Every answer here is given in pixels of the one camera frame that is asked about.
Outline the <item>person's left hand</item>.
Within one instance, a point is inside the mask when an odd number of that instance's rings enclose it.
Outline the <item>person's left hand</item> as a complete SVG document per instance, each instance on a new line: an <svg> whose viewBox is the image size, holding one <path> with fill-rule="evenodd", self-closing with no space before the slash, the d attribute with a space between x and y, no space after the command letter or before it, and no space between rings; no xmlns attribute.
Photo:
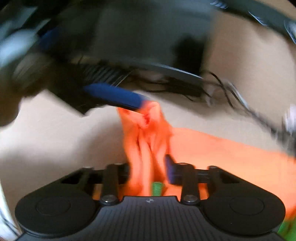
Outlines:
<svg viewBox="0 0 296 241"><path fill-rule="evenodd" d="M22 99L36 96L47 84L44 71L1 71L1 127L16 119Z"/></svg>

